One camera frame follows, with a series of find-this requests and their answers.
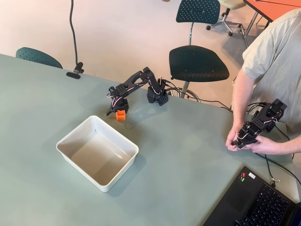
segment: white plastic bin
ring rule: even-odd
[[[90,116],[56,144],[68,163],[101,191],[109,191],[133,164],[138,146],[97,116]]]

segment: floor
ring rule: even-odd
[[[170,79],[169,51],[188,45],[190,30],[189,23],[175,21],[179,4],[180,0],[76,2],[73,25],[79,61],[84,63],[85,73],[124,82],[148,66],[157,78]],[[28,16],[23,16],[25,7]],[[36,48],[56,58],[63,68],[72,70],[75,63],[69,10],[70,4],[59,0],[51,4],[39,0],[30,4],[21,0],[3,2],[0,41],[6,45],[0,46],[0,53],[14,56],[19,47]],[[253,14],[246,6],[230,11],[227,20],[241,22],[247,28]],[[248,37],[250,43],[262,32],[266,22],[262,19],[253,26]],[[219,100],[227,106],[232,99],[231,82],[243,64],[242,53],[246,49],[242,34],[236,28],[233,32],[230,37],[222,26],[207,31],[206,24],[195,24],[192,32],[192,44],[213,50],[226,64],[230,77],[225,81],[191,83],[189,89],[202,99]],[[173,80],[173,83],[182,85],[181,81]],[[295,156],[294,164],[301,177],[299,155]]]

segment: hand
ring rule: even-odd
[[[246,145],[244,149],[251,149],[254,153],[258,154],[281,154],[280,143],[262,136],[257,136],[256,140],[256,143]]]
[[[227,137],[227,141],[226,141],[226,147],[230,151],[235,152],[235,151],[238,150],[238,146],[237,145],[232,145],[232,143],[237,140],[237,135],[238,135],[240,129],[243,127],[243,125],[244,125],[244,122],[233,124],[233,127],[230,130],[230,132],[228,134],[228,137]]]

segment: man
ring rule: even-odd
[[[272,103],[278,98],[287,105],[281,121],[287,124],[292,140],[281,144],[258,136],[257,143],[244,149],[261,154],[301,152],[301,9],[272,22],[243,53],[243,58],[233,90],[234,122],[226,146],[231,151],[238,150],[232,142],[244,124],[249,103]]]

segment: table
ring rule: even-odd
[[[105,116],[115,82],[88,75],[75,80],[67,70],[4,55],[0,68],[2,226],[198,226],[244,165],[269,181],[264,160],[226,149],[233,116],[225,109],[176,97],[160,107],[139,89],[128,97],[127,120],[120,122]],[[107,193],[55,148],[90,115],[140,148]],[[269,137],[285,141],[277,130]],[[271,158],[293,171],[291,156]],[[298,202],[295,179],[273,164],[271,171],[281,180],[277,188]]]
[[[247,47],[249,47],[249,43],[246,37],[258,14],[262,15],[269,22],[273,22],[285,13],[301,7],[301,2],[299,0],[244,0],[244,2],[256,11],[246,30],[245,41]]]

